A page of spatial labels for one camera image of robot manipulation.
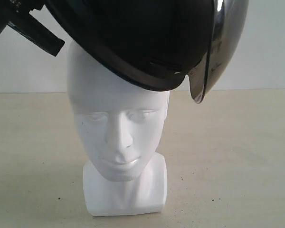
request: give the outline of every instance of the mannequin face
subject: mannequin face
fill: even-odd
[[[160,142],[169,93],[132,85],[90,56],[72,58],[68,93],[79,136],[98,172],[109,181],[137,178]]]

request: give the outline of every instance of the mannequin chin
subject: mannequin chin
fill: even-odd
[[[68,54],[67,87],[75,124],[90,159],[84,167],[88,211],[97,216],[161,211],[167,171],[156,149],[169,92],[128,83],[75,42]]]

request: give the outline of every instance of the mannequin eye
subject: mannequin eye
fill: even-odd
[[[86,115],[86,117],[92,121],[100,121],[104,120],[107,117],[107,114],[105,112],[94,112]]]
[[[128,113],[128,118],[133,121],[142,121],[148,119],[154,112],[154,110],[132,111]]]

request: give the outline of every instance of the tinted visor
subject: tinted visor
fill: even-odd
[[[230,62],[242,35],[248,0],[214,0],[214,22],[208,52],[189,73],[192,98],[201,103]]]

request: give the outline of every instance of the mannequin base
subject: mannequin base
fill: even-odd
[[[164,156],[155,153],[141,175],[132,181],[111,182],[91,161],[83,170],[85,204],[93,216],[126,216],[161,212],[167,197]]]

